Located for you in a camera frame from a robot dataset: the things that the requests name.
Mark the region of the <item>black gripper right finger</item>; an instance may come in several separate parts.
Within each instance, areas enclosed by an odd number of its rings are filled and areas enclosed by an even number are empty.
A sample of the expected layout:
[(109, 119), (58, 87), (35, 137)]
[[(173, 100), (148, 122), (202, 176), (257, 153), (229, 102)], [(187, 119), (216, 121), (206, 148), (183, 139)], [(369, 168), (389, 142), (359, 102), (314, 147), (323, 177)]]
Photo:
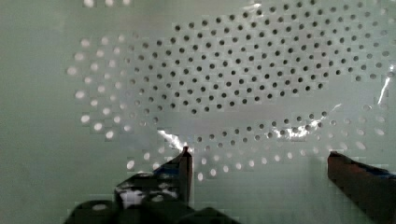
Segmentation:
[(395, 175), (332, 151), (329, 179), (375, 224), (395, 224)]

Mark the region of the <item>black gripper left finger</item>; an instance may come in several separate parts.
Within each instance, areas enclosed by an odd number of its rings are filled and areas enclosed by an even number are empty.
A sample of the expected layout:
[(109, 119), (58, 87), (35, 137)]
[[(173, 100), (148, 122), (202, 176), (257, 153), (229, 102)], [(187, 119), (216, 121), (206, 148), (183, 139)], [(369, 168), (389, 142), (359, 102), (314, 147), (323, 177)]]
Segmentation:
[(189, 147), (185, 146), (176, 157), (152, 172), (135, 174), (120, 182), (114, 188), (114, 199), (122, 208), (139, 205), (153, 194), (165, 194), (188, 203), (191, 178), (192, 155)]

